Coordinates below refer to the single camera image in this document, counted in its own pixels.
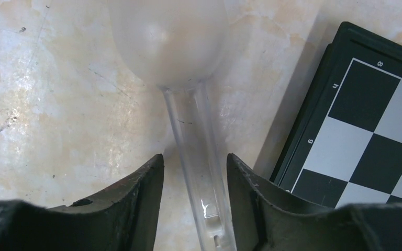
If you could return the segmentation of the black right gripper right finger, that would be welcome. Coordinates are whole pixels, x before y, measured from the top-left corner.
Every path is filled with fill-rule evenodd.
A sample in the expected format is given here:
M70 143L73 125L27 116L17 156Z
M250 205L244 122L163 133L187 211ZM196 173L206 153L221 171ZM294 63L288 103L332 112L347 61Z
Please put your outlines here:
M227 183L238 250L402 250L402 203L323 207L227 156Z

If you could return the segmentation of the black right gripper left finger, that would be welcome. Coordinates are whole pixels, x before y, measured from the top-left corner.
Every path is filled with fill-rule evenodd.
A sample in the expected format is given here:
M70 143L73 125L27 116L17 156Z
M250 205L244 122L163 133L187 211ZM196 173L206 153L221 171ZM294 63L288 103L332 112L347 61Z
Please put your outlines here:
M70 206L0 200L0 250L153 250L163 181L157 154Z

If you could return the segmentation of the clear plastic scoop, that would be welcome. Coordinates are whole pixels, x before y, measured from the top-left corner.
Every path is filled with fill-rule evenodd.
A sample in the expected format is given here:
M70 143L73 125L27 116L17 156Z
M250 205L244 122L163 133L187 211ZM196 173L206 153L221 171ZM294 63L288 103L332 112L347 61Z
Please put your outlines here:
M223 1L109 1L126 66L164 95L202 250L236 250L206 92L228 34Z

